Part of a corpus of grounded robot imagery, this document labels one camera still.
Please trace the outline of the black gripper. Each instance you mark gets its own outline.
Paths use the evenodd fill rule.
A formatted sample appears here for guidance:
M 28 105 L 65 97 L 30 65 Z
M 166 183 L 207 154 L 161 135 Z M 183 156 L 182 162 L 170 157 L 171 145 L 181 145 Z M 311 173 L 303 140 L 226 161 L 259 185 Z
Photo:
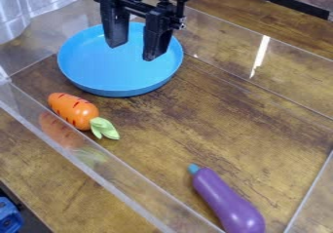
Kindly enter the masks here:
M 173 29 L 185 21 L 189 0 L 93 0 L 99 5 L 103 37 L 110 48 L 127 42 L 130 14 L 145 19 L 142 59 L 151 61 L 167 51 Z

